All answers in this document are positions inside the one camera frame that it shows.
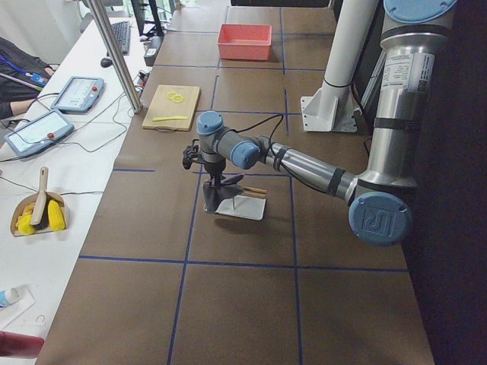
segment white desk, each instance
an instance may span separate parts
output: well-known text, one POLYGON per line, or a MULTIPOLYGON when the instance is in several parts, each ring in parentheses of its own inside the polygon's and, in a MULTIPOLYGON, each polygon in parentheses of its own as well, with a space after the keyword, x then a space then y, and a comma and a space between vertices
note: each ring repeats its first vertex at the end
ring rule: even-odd
MULTIPOLYGON (((116 18, 111 21, 122 20, 125 19, 116 18)), ((132 78, 135 79, 138 71, 147 71, 147 67, 143 58, 144 47, 138 41, 135 24, 132 25, 131 35, 130 50, 125 60, 132 78)), ((106 83, 105 90, 94 108, 86 115, 68 116, 76 129, 85 125, 123 92, 113 66, 109 68, 100 66, 100 60, 105 55, 103 40, 96 24, 92 22, 40 95, 60 92, 72 75, 103 78, 106 83)), ((54 98, 48 97, 42 101, 50 106, 54 98)), ((116 109, 117 103, 114 103, 90 125, 79 132, 74 132, 65 141, 79 142, 89 150, 109 141, 123 130, 121 125, 113 122, 116 109)), ((35 103, 27 111, 25 118, 35 119, 45 112, 46 109, 42 105, 35 103)), ((131 115, 131 106, 123 97, 115 117, 116 121, 128 126, 132 119, 131 115)), ((125 134, 94 153, 88 153, 77 145, 58 145, 30 159, 0 163, 0 169, 3 170, 2 177, 37 189, 40 168, 47 166, 49 168, 48 191, 59 194, 103 191, 124 138, 125 134)), ((10 157, 15 157, 14 152, 4 144, 0 149, 0 160, 10 157)), ((0 179, 2 212, 0 215, 0 264, 2 266, 0 290, 25 286, 36 301, 23 314, 0 330, 45 338, 88 233, 101 194, 63 196, 69 209, 67 230, 13 237, 10 233, 10 222, 14 209, 23 198, 32 193, 30 190, 0 179), (36 319, 45 319, 45 324, 36 324, 36 319)), ((34 362, 35 360, 0 357, 0 364, 34 362)))

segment brown table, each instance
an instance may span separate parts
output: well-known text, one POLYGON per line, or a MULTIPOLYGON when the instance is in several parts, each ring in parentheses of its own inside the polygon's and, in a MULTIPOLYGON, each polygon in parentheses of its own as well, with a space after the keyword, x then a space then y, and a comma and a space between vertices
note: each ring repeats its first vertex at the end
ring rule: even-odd
MULTIPOLYGON (((352 173, 363 135, 306 133, 300 97, 320 87, 335 30, 326 8, 181 8, 147 87, 197 85, 197 113, 227 125, 275 113, 274 139, 352 173), (220 60, 223 23, 271 24, 268 62, 220 60)), ((189 132, 134 117, 38 364, 433 364, 400 246, 348 226, 344 202, 259 165, 262 221, 206 214, 189 132)), ((268 135, 273 124, 252 135, 268 135)), ((228 166, 226 172, 238 173, 228 166)))

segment wooden cutting board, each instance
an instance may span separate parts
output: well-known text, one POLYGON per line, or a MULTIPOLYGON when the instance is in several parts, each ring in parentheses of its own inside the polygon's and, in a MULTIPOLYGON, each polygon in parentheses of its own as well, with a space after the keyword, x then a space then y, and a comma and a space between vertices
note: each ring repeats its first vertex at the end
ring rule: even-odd
POLYGON ((171 129, 174 131, 189 131, 199 99, 199 86, 159 85, 152 98, 151 105, 145 115, 142 128, 171 129), (183 97, 183 101, 175 103, 170 99, 176 93, 183 97), (182 120, 164 120, 154 122, 154 117, 185 116, 182 120))

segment blue cap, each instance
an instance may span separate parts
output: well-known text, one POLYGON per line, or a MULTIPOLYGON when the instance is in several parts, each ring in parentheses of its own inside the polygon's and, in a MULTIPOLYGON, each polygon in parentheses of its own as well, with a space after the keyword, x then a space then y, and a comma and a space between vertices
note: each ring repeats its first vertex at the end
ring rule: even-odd
POLYGON ((251 141, 237 143, 231 150, 230 161, 233 165, 248 170, 260 158, 260 148, 251 141))
POLYGON ((204 112, 196 120, 196 132, 199 135, 212 135, 223 128, 223 118, 217 112, 204 112))
POLYGON ((458 0, 384 0, 384 9, 392 19, 404 24, 432 21, 449 11, 458 0))
POLYGON ((390 246, 411 231, 412 213, 395 195, 367 192, 350 205, 349 223, 361 240, 375 246, 390 246))

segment black jacket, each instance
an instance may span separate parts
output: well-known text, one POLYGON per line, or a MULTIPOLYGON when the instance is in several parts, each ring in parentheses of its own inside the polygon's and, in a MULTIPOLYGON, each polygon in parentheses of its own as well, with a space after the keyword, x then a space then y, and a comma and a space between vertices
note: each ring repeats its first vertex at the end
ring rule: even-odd
MULTIPOLYGON (((45 62, 39 57, 34 57, 19 49, 12 42, 9 42, 0 37, 0 56, 5 57, 9 62, 30 73, 39 74, 45 78, 49 78, 49 74, 44 70, 48 68, 45 62)), ((18 78, 22 81, 35 84, 29 77, 21 74, 18 71, 12 69, 6 63, 0 61, 0 72, 18 78)), ((36 91, 30 87, 19 84, 15 81, 8 80, 0 76, 0 118, 8 118, 12 116, 12 110, 10 107, 11 101, 22 101, 35 99, 39 91, 36 91)))

